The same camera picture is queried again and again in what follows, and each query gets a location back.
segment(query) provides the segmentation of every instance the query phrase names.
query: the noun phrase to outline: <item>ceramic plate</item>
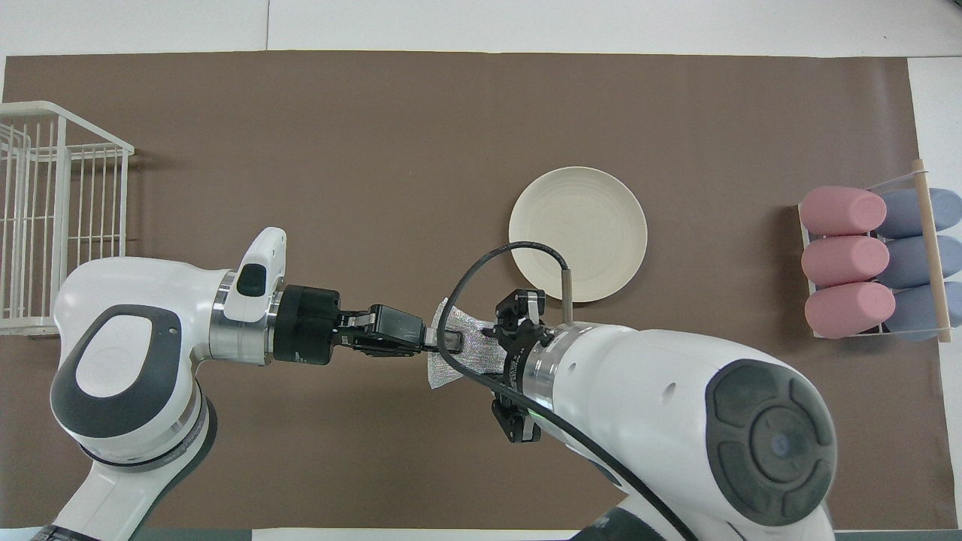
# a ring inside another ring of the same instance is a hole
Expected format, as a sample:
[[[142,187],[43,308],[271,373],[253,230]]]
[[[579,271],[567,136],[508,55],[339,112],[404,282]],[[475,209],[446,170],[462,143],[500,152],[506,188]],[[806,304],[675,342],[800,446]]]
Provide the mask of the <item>ceramic plate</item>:
[[[543,174],[518,198],[508,239],[558,250],[571,268],[575,302],[605,298],[624,287],[645,258],[648,227],[635,195],[612,175],[590,167]],[[512,251],[524,277],[561,298],[561,272],[551,256]]]

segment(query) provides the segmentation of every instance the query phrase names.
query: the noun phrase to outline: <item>pink cup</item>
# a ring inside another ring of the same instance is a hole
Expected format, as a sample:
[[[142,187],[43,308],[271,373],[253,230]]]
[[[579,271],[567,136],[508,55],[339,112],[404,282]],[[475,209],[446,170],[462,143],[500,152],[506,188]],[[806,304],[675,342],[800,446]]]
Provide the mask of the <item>pink cup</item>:
[[[801,268],[822,288],[864,282],[889,266],[889,249],[865,235],[818,239],[801,254]]]
[[[875,282],[818,290],[805,301],[805,319],[825,338],[858,334],[888,320],[895,310],[892,290]]]
[[[858,235],[885,220],[885,201],[877,194],[847,186],[822,186],[801,201],[801,223],[813,235]]]

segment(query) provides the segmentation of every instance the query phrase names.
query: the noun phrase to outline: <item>robotic arm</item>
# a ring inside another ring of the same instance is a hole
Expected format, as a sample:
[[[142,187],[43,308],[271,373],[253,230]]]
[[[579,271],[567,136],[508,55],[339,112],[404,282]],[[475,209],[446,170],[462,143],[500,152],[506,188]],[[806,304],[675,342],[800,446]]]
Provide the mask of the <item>robotic arm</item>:
[[[136,532],[214,442],[214,406],[194,377],[204,360],[327,364],[334,346],[375,356],[435,348],[437,333],[415,316],[380,304],[343,311],[336,291],[285,286],[286,245],[284,231],[266,229],[237,272],[126,257],[70,274],[54,314],[62,353],[50,403],[93,466],[34,540]],[[460,350],[460,334],[443,336]]]
[[[495,344],[506,351],[499,366],[474,375],[492,383],[509,440],[543,430],[627,494],[574,539],[834,538],[821,507],[834,428],[818,392],[787,365],[692,334],[552,327],[539,291],[506,297],[490,327],[457,331],[446,316],[432,329],[384,305],[343,311],[335,291],[284,284],[285,248],[285,233],[268,228],[238,271],[127,257],[70,274],[55,308],[62,355],[51,406],[93,466],[35,541],[136,532],[215,439],[213,405],[194,377],[204,360],[327,364],[334,346],[450,359]]]

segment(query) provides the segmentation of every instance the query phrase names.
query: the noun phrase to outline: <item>metal rod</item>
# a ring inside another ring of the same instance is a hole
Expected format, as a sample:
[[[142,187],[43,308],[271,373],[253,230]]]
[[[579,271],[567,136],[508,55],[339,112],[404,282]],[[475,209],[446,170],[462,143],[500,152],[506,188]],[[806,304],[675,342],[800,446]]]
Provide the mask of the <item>metal rod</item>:
[[[105,238],[105,239],[109,239],[110,237],[111,237],[111,235],[104,235],[104,238]],[[77,240],[76,237],[67,237],[67,238],[68,238],[70,241],[76,241],[76,240]],[[113,235],[113,238],[119,239],[119,238],[120,238],[120,235]],[[92,243],[92,242],[94,242],[94,239],[92,239],[92,238],[90,238],[90,237],[88,237],[88,236],[84,236],[84,237],[81,237],[81,238],[80,238],[80,242],[83,243],[83,244],[85,244],[85,243]]]
[[[27,174],[30,171],[30,136],[27,122],[21,124],[20,147],[16,155],[15,185],[13,187],[13,254],[10,269],[10,307],[11,317],[23,317],[23,282],[27,268],[27,201],[30,199],[27,187]]]
[[[50,313],[53,314],[53,303],[60,291],[60,285],[66,277],[67,240],[69,235],[70,216],[67,213],[70,204],[70,149],[66,146],[66,118],[57,117],[57,173],[54,185],[54,222],[50,262]]]
[[[93,261],[93,206],[94,189],[97,187],[97,151],[90,151],[90,208],[87,216],[87,235],[90,242],[87,243],[87,260]]]
[[[115,255],[114,250],[116,249],[116,240],[114,240],[114,235],[116,234],[116,222],[117,222],[117,147],[114,147],[114,195],[111,196],[111,256]]]
[[[70,148],[73,149],[74,151],[76,151],[76,150],[106,150],[106,149],[114,148],[115,146],[116,146],[116,143],[113,143],[113,142],[92,142],[92,143],[87,143],[87,144],[72,144],[72,145],[70,146]]]
[[[80,233],[80,228],[84,224],[84,169],[86,168],[85,167],[86,164],[87,164],[87,151],[81,150],[80,190],[78,191],[79,198],[77,200],[77,267],[80,267],[80,238],[82,237]]]
[[[561,271],[561,319],[564,323],[574,323],[574,303],[571,298],[571,269]]]
[[[104,168],[100,175],[100,258],[104,257],[104,217],[107,215],[107,149],[103,150]]]
[[[37,129],[35,130],[36,136],[34,141],[40,144],[40,123],[37,122]],[[27,189],[31,190],[30,196],[30,256],[27,258],[30,264],[28,267],[28,277],[27,277],[27,316],[34,315],[34,274],[36,270],[34,269],[34,246],[37,245],[37,182],[39,174],[39,162],[33,160],[34,162],[34,174],[27,179]]]
[[[54,121],[50,120],[49,134],[47,135],[47,140],[49,144],[47,148],[53,148],[54,146]],[[50,162],[47,165],[47,184],[46,184],[46,195],[43,198],[43,271],[41,275],[43,276],[42,283],[43,289],[40,292],[40,305],[42,308],[42,315],[50,315],[50,304],[48,302],[49,292],[47,290],[47,271],[48,265],[51,259],[50,246],[47,245],[47,241],[50,238]]]
[[[120,255],[127,253],[127,165],[130,152],[123,151],[123,164],[120,167]]]
[[[6,173],[4,174],[4,196],[3,196],[3,245],[0,247],[0,310],[7,311],[7,265],[9,265],[10,259],[7,258],[7,223],[10,218],[10,179],[13,171],[13,125],[9,129],[10,136],[7,139],[7,160],[4,161],[3,156],[0,155],[0,163],[5,163],[7,165]]]

